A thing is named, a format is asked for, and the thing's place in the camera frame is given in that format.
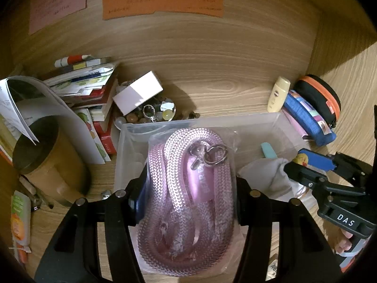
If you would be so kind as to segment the person's right hand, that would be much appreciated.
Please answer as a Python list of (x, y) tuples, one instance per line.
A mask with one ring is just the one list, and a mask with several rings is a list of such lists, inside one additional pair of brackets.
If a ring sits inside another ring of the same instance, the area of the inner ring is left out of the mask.
[(342, 254), (345, 251), (349, 251), (352, 247), (351, 238), (353, 234), (345, 231), (344, 229), (338, 229), (336, 236), (333, 240), (333, 247), (336, 254)]

